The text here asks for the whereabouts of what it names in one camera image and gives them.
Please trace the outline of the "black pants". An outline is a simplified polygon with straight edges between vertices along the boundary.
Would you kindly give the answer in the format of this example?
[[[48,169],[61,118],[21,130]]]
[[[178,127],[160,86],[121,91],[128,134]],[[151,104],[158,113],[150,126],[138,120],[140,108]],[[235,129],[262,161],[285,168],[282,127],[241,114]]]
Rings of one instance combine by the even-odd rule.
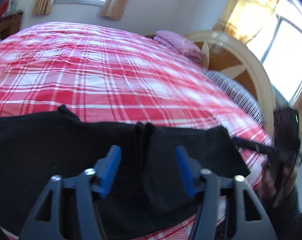
[[[52,176],[61,176],[61,227],[75,234],[77,176],[89,168],[92,200],[108,239],[135,239],[178,225],[199,202],[182,185],[176,149],[218,176],[249,170],[221,126],[208,129],[147,123],[82,122],[65,106],[53,112],[0,117],[0,226],[19,235]]]

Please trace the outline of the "striped pillow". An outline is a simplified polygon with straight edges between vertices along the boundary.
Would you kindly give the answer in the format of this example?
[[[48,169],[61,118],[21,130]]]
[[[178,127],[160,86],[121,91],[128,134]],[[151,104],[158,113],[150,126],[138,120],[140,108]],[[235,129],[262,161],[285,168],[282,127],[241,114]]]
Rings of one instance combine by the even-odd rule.
[[[205,70],[203,74],[261,127],[263,126],[264,118],[258,102],[240,83],[213,70]]]

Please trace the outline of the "headboard side window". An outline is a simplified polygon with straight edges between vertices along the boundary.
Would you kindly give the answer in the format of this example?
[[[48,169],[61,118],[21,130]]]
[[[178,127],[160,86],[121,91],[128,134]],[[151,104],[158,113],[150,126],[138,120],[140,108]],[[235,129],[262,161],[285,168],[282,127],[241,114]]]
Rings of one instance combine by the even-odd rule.
[[[280,0],[267,25],[247,44],[278,95],[292,102],[302,85],[302,13]]]

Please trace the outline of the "cream wooden headboard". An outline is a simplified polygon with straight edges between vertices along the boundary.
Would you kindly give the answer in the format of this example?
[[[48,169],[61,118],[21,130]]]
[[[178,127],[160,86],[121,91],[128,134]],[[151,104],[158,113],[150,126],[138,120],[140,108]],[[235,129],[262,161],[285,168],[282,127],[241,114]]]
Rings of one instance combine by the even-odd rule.
[[[266,133],[273,136],[275,96],[268,75],[257,57],[241,41],[223,32],[201,30],[184,37],[206,54],[202,62],[204,68],[222,73],[250,92],[262,110]]]

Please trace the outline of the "red white plaid bed sheet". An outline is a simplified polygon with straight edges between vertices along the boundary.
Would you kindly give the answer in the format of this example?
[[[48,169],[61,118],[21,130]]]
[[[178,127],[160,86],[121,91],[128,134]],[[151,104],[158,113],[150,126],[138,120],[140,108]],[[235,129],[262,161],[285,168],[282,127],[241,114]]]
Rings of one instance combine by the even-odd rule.
[[[271,138],[204,75],[151,38],[78,23],[44,23],[0,42],[0,117],[65,105],[83,121],[224,126],[262,143]]]

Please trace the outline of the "floral yellow curtain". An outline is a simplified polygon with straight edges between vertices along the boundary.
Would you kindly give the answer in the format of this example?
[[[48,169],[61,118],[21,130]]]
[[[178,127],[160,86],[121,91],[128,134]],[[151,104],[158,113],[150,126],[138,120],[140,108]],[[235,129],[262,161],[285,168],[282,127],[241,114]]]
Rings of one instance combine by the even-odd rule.
[[[280,0],[228,0],[213,26],[244,44],[270,21]]]

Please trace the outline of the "folded pink quilt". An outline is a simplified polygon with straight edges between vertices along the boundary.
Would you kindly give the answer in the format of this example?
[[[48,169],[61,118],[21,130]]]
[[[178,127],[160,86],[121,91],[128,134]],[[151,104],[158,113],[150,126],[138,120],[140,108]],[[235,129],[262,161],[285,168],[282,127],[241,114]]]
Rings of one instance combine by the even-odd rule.
[[[204,57],[204,53],[197,45],[172,31],[159,30],[156,32],[153,40],[183,56],[195,59],[199,62],[202,61]]]

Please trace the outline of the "dark wooden side table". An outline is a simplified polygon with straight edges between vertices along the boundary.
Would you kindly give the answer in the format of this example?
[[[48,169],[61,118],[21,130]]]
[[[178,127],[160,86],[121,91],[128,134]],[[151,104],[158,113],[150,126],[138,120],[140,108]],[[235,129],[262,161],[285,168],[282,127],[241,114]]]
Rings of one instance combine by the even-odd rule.
[[[19,32],[23,18],[23,11],[19,10],[0,18],[0,41]]]

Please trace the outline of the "red box on table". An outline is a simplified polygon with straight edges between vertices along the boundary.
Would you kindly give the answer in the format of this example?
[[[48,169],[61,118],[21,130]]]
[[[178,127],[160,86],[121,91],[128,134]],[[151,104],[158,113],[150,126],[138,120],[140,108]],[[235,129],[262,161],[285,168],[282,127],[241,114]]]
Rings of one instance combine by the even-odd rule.
[[[0,7],[0,19],[13,14],[16,11],[16,0],[5,0]]]

